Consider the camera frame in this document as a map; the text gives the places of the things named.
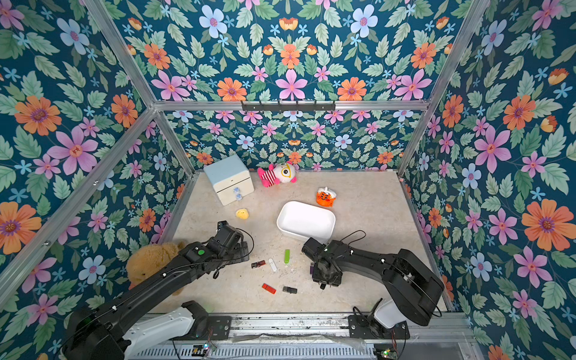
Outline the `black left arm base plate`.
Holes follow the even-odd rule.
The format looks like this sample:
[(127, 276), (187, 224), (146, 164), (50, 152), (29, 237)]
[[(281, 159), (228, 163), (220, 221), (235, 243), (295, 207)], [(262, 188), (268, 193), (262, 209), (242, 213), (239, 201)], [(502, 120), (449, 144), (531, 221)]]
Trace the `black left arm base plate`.
[(227, 340), (230, 336), (231, 322), (231, 316), (209, 315), (199, 327), (200, 333), (197, 339), (201, 341)]

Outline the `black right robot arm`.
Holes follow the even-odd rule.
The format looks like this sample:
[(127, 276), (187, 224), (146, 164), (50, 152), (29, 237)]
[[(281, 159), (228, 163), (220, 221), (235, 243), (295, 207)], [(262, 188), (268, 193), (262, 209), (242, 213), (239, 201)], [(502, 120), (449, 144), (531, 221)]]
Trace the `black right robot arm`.
[(301, 252), (313, 262), (312, 280), (321, 288), (338, 287), (346, 272), (382, 284), (405, 319), (427, 326), (444, 292), (444, 283), (412, 251), (374, 253), (342, 241), (307, 240)]

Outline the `black silver usb drive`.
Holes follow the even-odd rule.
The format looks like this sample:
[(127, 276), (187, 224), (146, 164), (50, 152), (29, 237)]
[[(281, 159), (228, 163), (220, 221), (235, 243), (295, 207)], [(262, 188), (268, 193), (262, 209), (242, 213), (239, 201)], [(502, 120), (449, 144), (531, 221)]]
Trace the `black silver usb drive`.
[(289, 293), (289, 294), (297, 294), (297, 292), (298, 292), (298, 290), (296, 288), (291, 287), (291, 286), (284, 286), (283, 291), (285, 293)]

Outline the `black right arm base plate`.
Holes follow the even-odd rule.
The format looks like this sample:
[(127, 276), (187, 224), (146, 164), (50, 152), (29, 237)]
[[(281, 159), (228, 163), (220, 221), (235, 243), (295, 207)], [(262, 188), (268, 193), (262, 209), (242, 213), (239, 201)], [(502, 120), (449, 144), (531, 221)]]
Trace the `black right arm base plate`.
[(410, 331), (406, 322), (401, 322), (393, 328), (380, 325), (375, 319), (360, 316), (358, 314), (347, 317), (349, 336), (363, 340), (408, 340)]

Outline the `dark red swivel usb drive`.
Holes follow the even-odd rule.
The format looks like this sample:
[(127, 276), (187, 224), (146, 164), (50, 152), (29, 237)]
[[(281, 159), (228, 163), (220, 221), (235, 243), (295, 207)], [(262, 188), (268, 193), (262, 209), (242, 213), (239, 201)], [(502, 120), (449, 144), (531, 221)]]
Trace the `dark red swivel usb drive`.
[(262, 267), (262, 266), (264, 266), (265, 264), (266, 264), (266, 261), (265, 261), (265, 260), (261, 260), (261, 261), (259, 261), (259, 262), (252, 262), (251, 268), (252, 268), (252, 269), (258, 269), (259, 267)]

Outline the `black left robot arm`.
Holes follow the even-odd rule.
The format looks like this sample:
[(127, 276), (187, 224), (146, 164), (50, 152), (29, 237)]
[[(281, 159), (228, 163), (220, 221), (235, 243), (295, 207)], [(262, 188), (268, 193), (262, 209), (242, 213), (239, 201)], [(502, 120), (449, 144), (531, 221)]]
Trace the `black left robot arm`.
[(75, 310), (70, 315), (61, 354), (66, 359), (126, 359), (174, 338), (207, 336), (209, 315), (196, 301), (187, 301), (163, 316), (143, 317), (201, 277), (216, 278), (226, 266), (249, 261), (254, 246), (251, 234), (225, 220), (218, 222), (213, 237), (187, 244), (168, 264), (126, 294), (96, 309)]

